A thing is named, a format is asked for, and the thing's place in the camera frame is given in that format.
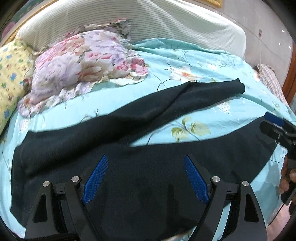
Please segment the person's right hand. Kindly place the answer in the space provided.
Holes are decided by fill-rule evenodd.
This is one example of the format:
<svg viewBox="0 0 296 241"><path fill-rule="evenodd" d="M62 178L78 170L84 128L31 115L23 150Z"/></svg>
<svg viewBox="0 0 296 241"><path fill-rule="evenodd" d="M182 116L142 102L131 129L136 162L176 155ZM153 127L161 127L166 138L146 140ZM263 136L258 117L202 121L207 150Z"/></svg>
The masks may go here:
<svg viewBox="0 0 296 241"><path fill-rule="evenodd" d="M290 181L295 183L295 168L291 169L288 172L288 162L289 162L289 158L286 155L284 158L283 167L281 169L281 179L278 187L281 194L288 191L290 187Z"/></svg>

